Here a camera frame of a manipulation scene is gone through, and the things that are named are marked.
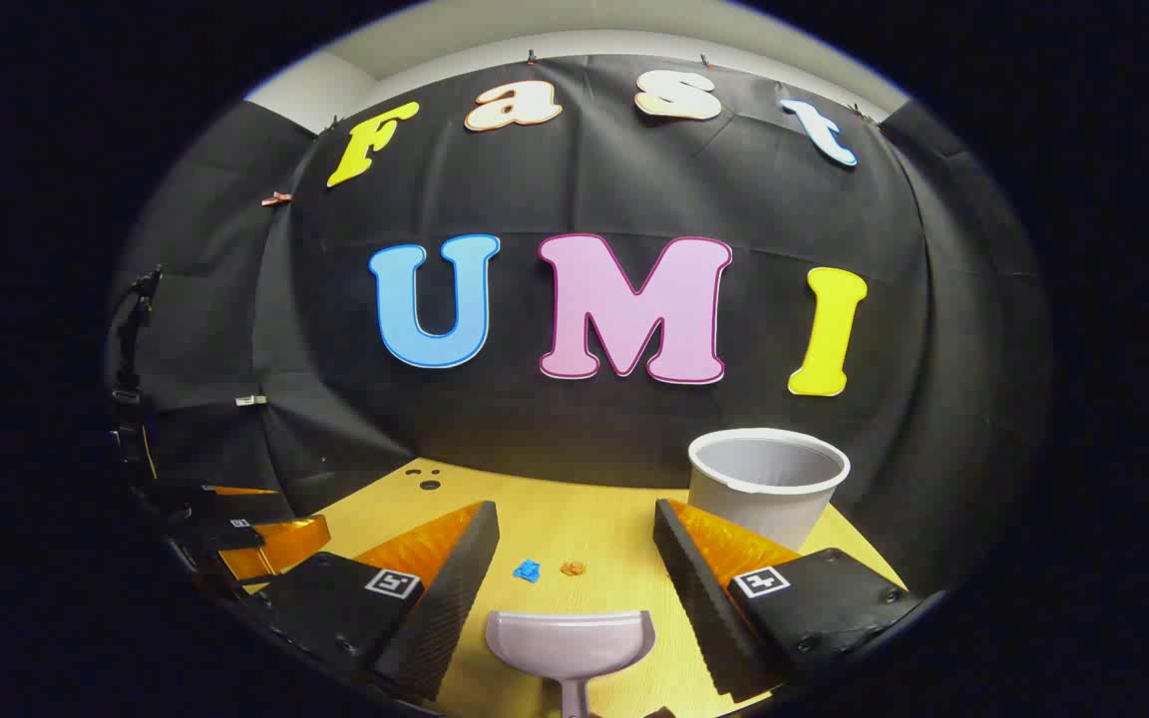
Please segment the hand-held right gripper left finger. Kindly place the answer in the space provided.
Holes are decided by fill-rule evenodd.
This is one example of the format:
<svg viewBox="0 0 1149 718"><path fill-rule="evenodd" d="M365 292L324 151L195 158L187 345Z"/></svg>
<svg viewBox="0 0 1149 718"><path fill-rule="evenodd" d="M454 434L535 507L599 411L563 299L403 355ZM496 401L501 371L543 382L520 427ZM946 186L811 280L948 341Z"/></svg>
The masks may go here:
<svg viewBox="0 0 1149 718"><path fill-rule="evenodd" d="M347 684L437 698L499 541L475 502L357 557L319 551L252 596L252 622Z"/></svg>

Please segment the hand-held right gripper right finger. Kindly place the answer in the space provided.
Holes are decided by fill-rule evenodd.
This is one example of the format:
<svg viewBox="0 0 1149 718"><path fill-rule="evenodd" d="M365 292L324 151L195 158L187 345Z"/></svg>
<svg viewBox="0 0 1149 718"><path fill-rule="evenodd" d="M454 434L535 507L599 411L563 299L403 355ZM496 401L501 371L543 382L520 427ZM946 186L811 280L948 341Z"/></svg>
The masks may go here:
<svg viewBox="0 0 1149 718"><path fill-rule="evenodd" d="M653 541L715 689L738 701L834 680L921 613L839 548L799 554L680 501L656 502Z"/></svg>

